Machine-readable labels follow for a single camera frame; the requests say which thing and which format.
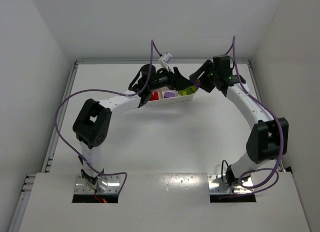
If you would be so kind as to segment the purple butterfly lego brick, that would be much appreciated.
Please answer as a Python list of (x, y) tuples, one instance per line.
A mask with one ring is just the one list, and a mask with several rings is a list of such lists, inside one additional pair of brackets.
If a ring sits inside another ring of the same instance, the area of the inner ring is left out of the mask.
[(199, 79), (190, 78), (190, 81), (193, 83), (193, 85), (196, 87), (197, 90), (200, 88), (201, 83), (200, 83)]

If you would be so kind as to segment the green studded lego brick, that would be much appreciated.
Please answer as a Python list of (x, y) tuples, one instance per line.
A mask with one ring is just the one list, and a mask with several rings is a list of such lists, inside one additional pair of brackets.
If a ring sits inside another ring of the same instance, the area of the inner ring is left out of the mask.
[(193, 86), (190, 86), (190, 87), (186, 88), (184, 91), (185, 91), (185, 93), (187, 95), (191, 95), (191, 94), (194, 94), (194, 93), (196, 93), (198, 91), (198, 87), (193, 85)]

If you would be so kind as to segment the purple flower lego brick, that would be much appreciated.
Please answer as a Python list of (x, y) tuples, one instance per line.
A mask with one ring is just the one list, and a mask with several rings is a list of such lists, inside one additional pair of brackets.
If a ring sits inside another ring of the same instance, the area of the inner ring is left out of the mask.
[(164, 92), (163, 94), (164, 98), (173, 98), (175, 96), (176, 96), (175, 92), (170, 92), (170, 91)]

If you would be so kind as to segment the red lego brick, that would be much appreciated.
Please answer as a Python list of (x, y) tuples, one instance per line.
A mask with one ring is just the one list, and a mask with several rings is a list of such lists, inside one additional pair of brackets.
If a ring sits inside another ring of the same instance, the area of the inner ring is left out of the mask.
[(151, 98), (149, 99), (149, 101), (156, 101), (160, 99), (160, 93), (158, 91), (153, 91), (151, 93)]

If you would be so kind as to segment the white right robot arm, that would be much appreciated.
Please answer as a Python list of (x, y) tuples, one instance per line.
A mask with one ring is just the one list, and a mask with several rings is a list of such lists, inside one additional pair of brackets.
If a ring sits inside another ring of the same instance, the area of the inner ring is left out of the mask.
[(263, 171), (264, 163), (275, 160), (269, 176), (252, 188), (265, 185), (277, 173), (282, 157), (287, 152), (289, 122), (284, 117), (278, 118), (251, 94), (246, 80), (228, 55), (206, 60), (189, 78), (208, 93), (214, 88), (222, 92), (237, 107), (249, 125), (250, 134), (245, 153), (227, 167), (223, 175), (225, 182), (228, 186), (242, 185), (244, 178), (254, 172)]

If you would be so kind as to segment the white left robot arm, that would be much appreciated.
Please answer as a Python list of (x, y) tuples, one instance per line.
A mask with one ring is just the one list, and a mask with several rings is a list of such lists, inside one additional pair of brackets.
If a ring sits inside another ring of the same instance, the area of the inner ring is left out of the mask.
[(72, 130), (81, 147), (81, 175), (90, 187), (98, 189), (104, 177), (101, 145), (107, 137), (111, 119), (144, 106), (154, 91), (164, 87), (182, 95), (189, 95), (197, 90), (194, 81), (184, 77), (177, 67), (156, 69), (155, 66), (146, 64), (131, 81), (125, 95), (100, 101), (85, 101)]

